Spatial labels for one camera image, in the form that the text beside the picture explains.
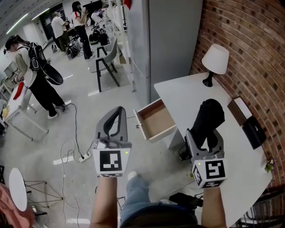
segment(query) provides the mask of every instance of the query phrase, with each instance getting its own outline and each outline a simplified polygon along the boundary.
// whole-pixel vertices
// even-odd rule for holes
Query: green pants
[[[58,37],[58,42],[61,46],[61,50],[65,52],[66,46],[70,43],[70,39],[69,39],[67,31],[64,31],[63,34],[60,37]]]

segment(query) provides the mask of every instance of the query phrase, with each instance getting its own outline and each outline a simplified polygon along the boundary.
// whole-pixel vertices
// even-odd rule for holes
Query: blue jeans
[[[133,214],[139,212],[140,210],[146,207],[153,207],[153,206],[161,208],[172,207],[180,210],[186,210],[186,208],[178,205],[163,204],[161,202],[151,203],[150,198],[148,196],[149,192],[148,184],[139,175],[129,180],[126,187],[126,191],[127,191],[127,198],[126,198],[126,203],[121,211],[121,224],[123,224],[130,216],[132,216]]]

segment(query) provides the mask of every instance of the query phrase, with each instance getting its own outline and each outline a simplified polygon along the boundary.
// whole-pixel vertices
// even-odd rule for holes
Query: pink cloth
[[[21,212],[13,203],[10,191],[0,183],[0,211],[14,228],[31,228],[35,220],[32,209]]]

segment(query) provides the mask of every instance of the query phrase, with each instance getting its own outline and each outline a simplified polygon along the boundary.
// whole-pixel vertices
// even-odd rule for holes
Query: table lamp
[[[215,73],[225,74],[228,67],[229,51],[217,44],[212,44],[202,59],[203,65],[210,70],[209,76],[203,80],[203,84],[212,87],[212,77]]]

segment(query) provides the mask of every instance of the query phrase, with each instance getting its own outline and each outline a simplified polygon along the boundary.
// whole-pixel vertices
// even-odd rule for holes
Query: ceiling
[[[6,32],[15,24],[23,15],[28,13],[21,24],[26,24],[28,21],[63,0],[0,0],[0,45],[2,46],[10,34]]]

